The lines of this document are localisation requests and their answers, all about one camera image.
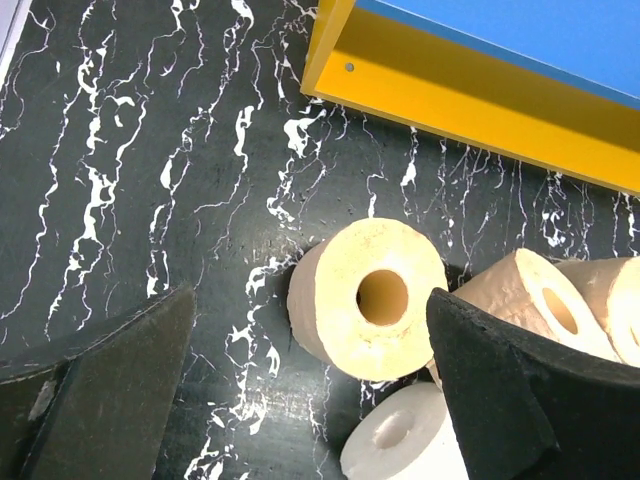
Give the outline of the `tan paper roll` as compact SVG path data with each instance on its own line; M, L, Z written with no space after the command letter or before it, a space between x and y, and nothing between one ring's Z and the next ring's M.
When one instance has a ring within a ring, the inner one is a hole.
M426 304L446 289L432 242L393 219L368 218L305 253L293 270L287 310L311 355L367 381L391 381L434 357Z
M620 359L639 366L639 257L568 259L555 266L572 282Z
M518 248L454 291L510 324L617 362L608 336L576 287L541 255Z

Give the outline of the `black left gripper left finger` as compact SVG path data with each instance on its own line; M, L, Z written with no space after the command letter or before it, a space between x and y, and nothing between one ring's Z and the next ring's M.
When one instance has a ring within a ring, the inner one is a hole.
M195 311L183 285L2 359L2 478L151 478Z

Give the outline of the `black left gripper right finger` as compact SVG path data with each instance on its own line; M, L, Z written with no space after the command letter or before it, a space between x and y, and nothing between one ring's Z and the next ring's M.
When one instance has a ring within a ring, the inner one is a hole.
M639 370L436 288L426 324L472 479L636 479Z

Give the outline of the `white patterned paper roll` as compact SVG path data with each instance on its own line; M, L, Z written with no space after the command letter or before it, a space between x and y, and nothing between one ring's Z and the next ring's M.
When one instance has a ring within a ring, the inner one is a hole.
M468 477L444 394L433 383L400 389L354 429L341 455L349 479Z

